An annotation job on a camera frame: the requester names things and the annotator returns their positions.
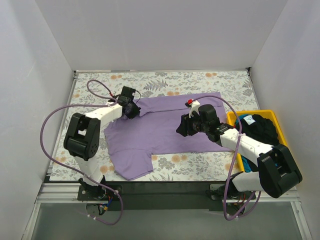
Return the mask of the purple t shirt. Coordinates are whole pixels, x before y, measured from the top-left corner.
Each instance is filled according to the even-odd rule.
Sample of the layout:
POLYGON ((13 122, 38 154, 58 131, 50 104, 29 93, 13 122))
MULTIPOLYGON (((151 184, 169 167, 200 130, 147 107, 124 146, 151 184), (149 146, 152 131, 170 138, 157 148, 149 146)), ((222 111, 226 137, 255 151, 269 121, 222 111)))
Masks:
POLYGON ((219 92, 142 98, 139 116, 122 117, 104 130, 108 154, 114 170, 126 180, 135 180, 153 171, 152 156, 157 154, 227 152, 204 133, 183 137, 176 132, 181 117, 189 114, 185 103, 200 99, 214 106, 221 122, 227 120, 219 92))

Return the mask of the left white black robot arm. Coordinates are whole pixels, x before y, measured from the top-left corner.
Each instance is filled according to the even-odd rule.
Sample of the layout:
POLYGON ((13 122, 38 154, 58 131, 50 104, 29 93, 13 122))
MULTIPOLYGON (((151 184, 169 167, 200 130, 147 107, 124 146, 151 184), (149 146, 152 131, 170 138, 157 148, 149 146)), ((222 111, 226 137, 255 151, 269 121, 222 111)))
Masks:
POLYGON ((82 172, 81 184, 90 186, 89 194, 95 200, 103 199, 107 193, 106 187, 101 184, 104 176, 96 158, 101 131, 117 119, 133 119, 140 114, 141 108, 134 102, 137 92, 124 86, 121 93, 105 105, 85 114, 74 113, 71 117, 63 146, 82 172))

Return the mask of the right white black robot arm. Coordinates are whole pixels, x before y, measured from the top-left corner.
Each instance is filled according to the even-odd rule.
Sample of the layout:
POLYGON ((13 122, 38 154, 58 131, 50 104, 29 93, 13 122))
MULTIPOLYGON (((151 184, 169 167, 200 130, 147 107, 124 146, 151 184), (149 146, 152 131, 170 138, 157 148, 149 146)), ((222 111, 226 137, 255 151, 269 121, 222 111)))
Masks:
POLYGON ((191 100, 185 105, 189 113, 182 115, 176 129, 178 134, 187 137, 204 133, 211 142, 240 153, 257 167, 257 171, 231 175, 225 185, 212 191, 213 195, 237 199, 245 192, 263 191, 272 198, 279 198, 303 180, 287 146, 259 142, 221 123, 211 104, 201 105, 191 100))

